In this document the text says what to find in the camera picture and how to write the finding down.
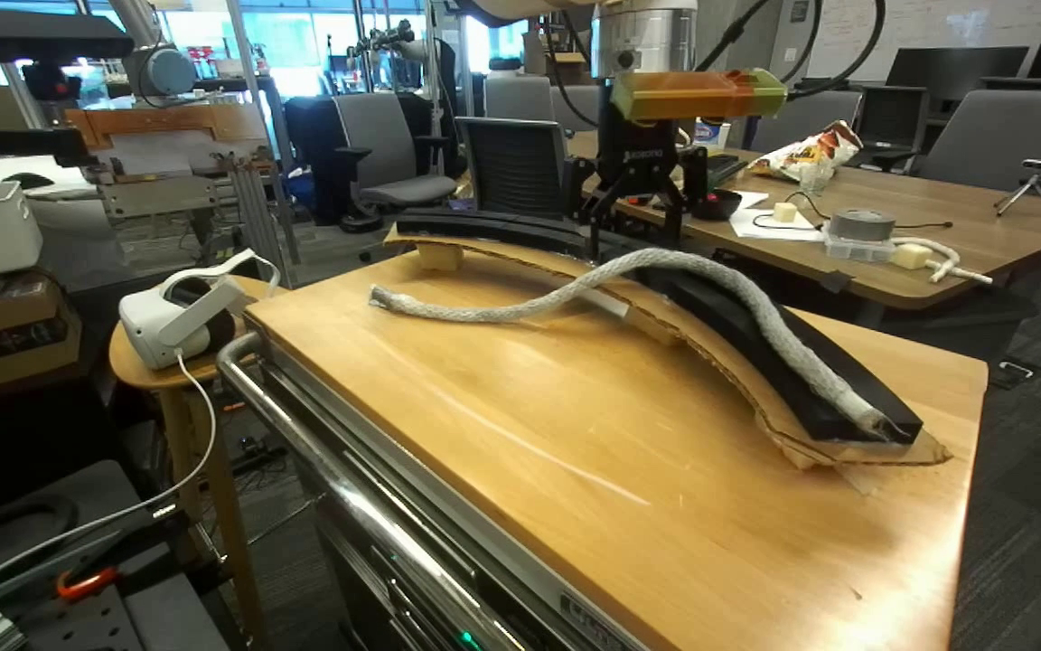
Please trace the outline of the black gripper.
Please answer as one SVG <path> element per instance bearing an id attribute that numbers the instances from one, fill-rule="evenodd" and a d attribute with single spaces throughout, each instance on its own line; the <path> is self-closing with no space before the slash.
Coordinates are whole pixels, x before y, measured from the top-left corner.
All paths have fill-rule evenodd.
<path id="1" fill-rule="evenodd" d="M 667 205 L 667 230 L 682 227 L 682 190 L 674 180 L 679 163 L 674 124 L 633 124 L 609 117 L 602 124 L 596 172 L 602 187 L 587 202 L 589 227 L 602 230 L 627 196 L 655 196 Z"/>

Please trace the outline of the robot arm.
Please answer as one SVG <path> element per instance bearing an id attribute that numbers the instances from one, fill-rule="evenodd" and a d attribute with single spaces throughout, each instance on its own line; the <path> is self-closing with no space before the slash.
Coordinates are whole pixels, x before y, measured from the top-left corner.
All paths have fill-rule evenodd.
<path id="1" fill-rule="evenodd" d="M 641 90 L 687 81 L 694 0 L 456 0 L 456 6 L 487 26 L 556 17 L 564 34 L 575 34 L 575 11 L 596 17 L 602 40 L 589 51 L 602 72 L 596 212 L 627 196 L 655 196 L 667 202 L 667 230 L 675 234 L 682 225 L 682 190 L 674 180 L 675 125 L 689 124 L 689 113 L 659 113 L 641 100 Z"/>

